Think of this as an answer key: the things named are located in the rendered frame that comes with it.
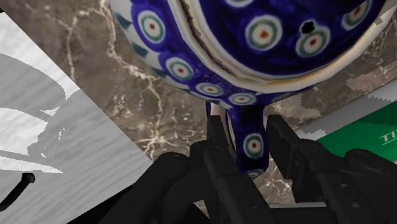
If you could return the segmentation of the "blue dotted ceramic teapot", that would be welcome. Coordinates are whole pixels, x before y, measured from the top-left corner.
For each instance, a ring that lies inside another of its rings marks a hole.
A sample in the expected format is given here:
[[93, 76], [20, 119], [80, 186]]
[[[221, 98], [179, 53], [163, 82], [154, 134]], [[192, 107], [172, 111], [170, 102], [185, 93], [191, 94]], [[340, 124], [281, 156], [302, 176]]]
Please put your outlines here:
[[133, 51], [164, 82], [220, 108], [240, 172], [268, 168], [263, 111], [354, 62], [397, 0], [109, 0]]

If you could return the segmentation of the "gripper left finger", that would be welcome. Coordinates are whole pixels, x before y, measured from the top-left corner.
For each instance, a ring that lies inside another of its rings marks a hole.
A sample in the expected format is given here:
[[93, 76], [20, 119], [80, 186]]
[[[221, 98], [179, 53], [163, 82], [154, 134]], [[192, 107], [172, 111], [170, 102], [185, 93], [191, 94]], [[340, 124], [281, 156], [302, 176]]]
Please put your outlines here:
[[99, 224], [277, 224], [252, 179], [239, 172], [219, 116], [188, 156], [159, 156]]

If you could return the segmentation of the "black curved bar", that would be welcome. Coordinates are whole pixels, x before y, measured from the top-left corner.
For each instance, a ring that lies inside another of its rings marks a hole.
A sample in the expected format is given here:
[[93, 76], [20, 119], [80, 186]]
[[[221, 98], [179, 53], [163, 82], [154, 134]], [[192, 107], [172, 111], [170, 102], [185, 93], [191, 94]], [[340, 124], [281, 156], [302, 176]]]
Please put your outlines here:
[[28, 187], [28, 185], [31, 183], [34, 183], [35, 180], [36, 180], [36, 178], [33, 173], [24, 172], [22, 174], [21, 180], [18, 182], [18, 184], [0, 202], [0, 212], [6, 210], [10, 205], [12, 205], [12, 203], [14, 203], [14, 201], [16, 201], [18, 199], [18, 197]]

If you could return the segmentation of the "green box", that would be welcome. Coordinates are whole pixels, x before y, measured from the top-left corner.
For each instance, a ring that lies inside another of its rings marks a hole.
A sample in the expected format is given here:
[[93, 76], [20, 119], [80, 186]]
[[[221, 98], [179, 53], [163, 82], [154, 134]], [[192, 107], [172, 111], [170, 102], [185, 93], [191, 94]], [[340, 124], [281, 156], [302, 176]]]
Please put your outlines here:
[[295, 133], [344, 156], [366, 149], [397, 164], [397, 80], [337, 109]]

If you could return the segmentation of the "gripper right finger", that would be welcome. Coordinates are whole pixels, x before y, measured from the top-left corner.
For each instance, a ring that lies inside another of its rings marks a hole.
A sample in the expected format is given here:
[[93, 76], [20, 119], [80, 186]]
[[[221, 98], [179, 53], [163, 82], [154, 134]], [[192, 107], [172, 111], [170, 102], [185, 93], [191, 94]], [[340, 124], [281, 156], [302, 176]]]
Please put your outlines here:
[[298, 207], [276, 209], [298, 224], [397, 224], [397, 164], [364, 149], [343, 157], [298, 137], [280, 115], [267, 118], [268, 150], [292, 181]]

